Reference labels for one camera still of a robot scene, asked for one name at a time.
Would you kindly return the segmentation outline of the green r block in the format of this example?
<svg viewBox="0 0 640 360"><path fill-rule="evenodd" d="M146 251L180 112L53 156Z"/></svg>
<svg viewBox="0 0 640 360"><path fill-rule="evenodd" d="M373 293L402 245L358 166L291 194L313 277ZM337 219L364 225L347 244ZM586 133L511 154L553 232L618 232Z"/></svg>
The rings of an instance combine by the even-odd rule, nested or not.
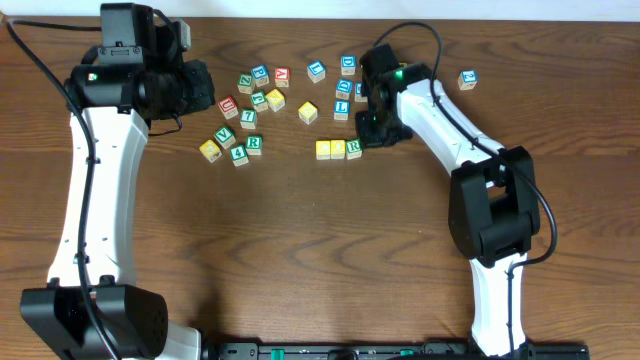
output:
<svg viewBox="0 0 640 360"><path fill-rule="evenodd" d="M259 135L251 135L246 138L245 148L248 155L261 156L263 149L263 139Z"/></svg>
<svg viewBox="0 0 640 360"><path fill-rule="evenodd" d="M347 140L345 142L346 158L348 160L360 158L362 156L362 147L359 139Z"/></svg>

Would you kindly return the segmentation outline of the blue L block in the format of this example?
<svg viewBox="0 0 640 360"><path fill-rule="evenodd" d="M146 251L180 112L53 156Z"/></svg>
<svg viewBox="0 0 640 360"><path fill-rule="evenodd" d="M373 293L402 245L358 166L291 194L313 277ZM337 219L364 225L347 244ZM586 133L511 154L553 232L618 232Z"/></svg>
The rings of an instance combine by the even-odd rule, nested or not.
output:
<svg viewBox="0 0 640 360"><path fill-rule="evenodd" d="M347 121L350 113L350 102L347 100L336 100L334 102L334 116L337 121Z"/></svg>

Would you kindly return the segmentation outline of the yellow O block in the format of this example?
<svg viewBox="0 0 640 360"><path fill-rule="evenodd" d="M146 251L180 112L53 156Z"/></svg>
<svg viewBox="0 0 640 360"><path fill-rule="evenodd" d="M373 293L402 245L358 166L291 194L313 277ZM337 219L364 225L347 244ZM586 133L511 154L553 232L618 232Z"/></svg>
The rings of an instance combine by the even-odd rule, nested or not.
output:
<svg viewBox="0 0 640 360"><path fill-rule="evenodd" d="M330 158L344 159L346 156L346 142L343 139L334 139L330 141Z"/></svg>

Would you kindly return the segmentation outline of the yellow C block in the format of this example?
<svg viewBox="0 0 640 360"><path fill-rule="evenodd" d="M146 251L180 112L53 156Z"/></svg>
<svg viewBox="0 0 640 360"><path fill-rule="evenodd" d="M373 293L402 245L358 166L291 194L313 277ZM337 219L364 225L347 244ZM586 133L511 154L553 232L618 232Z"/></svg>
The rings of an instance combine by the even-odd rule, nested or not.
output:
<svg viewBox="0 0 640 360"><path fill-rule="evenodd" d="M317 160L329 160L331 158L331 141L318 140L316 142L315 150Z"/></svg>

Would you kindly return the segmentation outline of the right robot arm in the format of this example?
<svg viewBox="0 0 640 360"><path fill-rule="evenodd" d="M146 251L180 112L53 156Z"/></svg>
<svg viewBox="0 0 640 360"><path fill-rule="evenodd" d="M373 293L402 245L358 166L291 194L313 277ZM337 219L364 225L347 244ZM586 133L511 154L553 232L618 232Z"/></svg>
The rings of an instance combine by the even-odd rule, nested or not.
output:
<svg viewBox="0 0 640 360"><path fill-rule="evenodd" d="M471 337L485 356L513 355L525 343L521 280L540 229L533 161L522 147L489 138L451 102L424 64L364 61L368 108L356 116L364 147L418 135L450 177L448 226L471 266Z"/></svg>

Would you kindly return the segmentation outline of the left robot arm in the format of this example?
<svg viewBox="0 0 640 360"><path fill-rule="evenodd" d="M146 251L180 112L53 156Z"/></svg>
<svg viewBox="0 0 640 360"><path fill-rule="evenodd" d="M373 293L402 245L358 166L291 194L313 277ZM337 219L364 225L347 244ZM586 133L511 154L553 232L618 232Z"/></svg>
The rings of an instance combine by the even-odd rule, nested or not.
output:
<svg viewBox="0 0 640 360"><path fill-rule="evenodd" d="M206 65L79 65L65 82L79 108L65 224L23 320L61 359L214 359L201 331L173 323L165 299L136 285L132 227L140 160L154 120L214 104Z"/></svg>

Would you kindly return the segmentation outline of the green V block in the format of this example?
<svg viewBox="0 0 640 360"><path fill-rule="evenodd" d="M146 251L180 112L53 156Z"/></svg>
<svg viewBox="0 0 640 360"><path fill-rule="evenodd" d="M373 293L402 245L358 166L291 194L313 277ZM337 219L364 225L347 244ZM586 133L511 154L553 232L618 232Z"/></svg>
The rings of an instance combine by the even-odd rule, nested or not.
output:
<svg viewBox="0 0 640 360"><path fill-rule="evenodd" d="M222 126L216 130L214 138L224 149L229 149L236 143L234 132L228 126Z"/></svg>

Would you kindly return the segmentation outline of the yellow block far left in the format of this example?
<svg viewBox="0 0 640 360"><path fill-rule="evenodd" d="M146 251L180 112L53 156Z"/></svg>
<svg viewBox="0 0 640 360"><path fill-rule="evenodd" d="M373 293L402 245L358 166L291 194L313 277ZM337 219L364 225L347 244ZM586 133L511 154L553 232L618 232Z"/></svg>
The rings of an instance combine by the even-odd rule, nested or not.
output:
<svg viewBox="0 0 640 360"><path fill-rule="evenodd" d="M214 163L222 156L219 146L211 139L205 141L199 147L199 151L210 163Z"/></svg>

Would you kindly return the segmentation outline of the green Z block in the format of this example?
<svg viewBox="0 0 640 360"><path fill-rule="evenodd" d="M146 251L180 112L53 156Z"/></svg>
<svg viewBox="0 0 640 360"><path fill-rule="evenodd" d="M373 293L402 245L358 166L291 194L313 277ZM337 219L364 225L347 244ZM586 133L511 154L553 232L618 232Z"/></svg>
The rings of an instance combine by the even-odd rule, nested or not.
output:
<svg viewBox="0 0 640 360"><path fill-rule="evenodd" d="M255 88L253 76L242 73L237 83L238 91L242 94L252 94Z"/></svg>

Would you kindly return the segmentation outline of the blue U block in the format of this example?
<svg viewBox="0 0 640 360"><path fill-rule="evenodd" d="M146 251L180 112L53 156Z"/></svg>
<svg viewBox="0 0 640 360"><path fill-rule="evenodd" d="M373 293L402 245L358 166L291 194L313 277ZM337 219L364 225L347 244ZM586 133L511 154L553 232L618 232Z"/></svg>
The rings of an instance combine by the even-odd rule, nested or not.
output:
<svg viewBox="0 0 640 360"><path fill-rule="evenodd" d="M318 83L326 77L326 68L321 61L314 61L307 66L307 75L313 83Z"/></svg>

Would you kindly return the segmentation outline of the green J block left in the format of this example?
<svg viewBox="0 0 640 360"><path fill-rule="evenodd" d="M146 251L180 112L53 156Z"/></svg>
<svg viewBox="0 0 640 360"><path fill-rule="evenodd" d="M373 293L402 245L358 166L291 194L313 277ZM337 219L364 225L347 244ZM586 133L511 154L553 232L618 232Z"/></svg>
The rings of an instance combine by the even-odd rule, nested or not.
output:
<svg viewBox="0 0 640 360"><path fill-rule="evenodd" d="M269 108L264 91L257 91L250 95L251 104L256 112L262 112Z"/></svg>

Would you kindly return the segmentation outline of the green 4 block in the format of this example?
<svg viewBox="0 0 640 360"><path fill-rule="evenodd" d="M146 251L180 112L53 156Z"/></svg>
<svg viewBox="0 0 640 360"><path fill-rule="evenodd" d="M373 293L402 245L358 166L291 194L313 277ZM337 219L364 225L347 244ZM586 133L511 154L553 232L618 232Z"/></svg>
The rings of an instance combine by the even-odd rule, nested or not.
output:
<svg viewBox="0 0 640 360"><path fill-rule="evenodd" d="M244 145L238 145L229 149L233 164L236 167L249 163L249 156Z"/></svg>

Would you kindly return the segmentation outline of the blue 2 block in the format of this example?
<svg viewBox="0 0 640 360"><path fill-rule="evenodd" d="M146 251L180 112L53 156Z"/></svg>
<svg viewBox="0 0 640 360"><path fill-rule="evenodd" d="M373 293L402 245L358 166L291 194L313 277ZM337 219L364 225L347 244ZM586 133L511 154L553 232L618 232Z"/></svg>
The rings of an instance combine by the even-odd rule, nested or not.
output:
<svg viewBox="0 0 640 360"><path fill-rule="evenodd" d="M461 71L457 83L461 91L472 90L478 82L478 76L475 70Z"/></svg>

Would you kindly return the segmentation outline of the blue P block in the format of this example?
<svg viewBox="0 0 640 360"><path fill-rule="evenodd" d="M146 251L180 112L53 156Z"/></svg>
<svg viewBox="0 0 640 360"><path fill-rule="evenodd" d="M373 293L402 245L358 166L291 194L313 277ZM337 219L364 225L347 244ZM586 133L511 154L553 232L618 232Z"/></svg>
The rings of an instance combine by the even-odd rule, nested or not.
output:
<svg viewBox="0 0 640 360"><path fill-rule="evenodd" d="M254 79L256 87L263 87L270 82L269 72L264 64L253 67L251 69L251 75Z"/></svg>

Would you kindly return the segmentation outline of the red A block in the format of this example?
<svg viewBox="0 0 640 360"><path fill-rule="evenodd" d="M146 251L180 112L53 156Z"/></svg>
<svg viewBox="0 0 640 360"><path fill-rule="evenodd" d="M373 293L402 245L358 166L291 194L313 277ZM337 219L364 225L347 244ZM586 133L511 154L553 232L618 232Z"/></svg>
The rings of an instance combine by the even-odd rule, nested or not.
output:
<svg viewBox="0 0 640 360"><path fill-rule="evenodd" d="M277 67L274 71L275 85L279 88L290 86L291 71L288 67Z"/></svg>

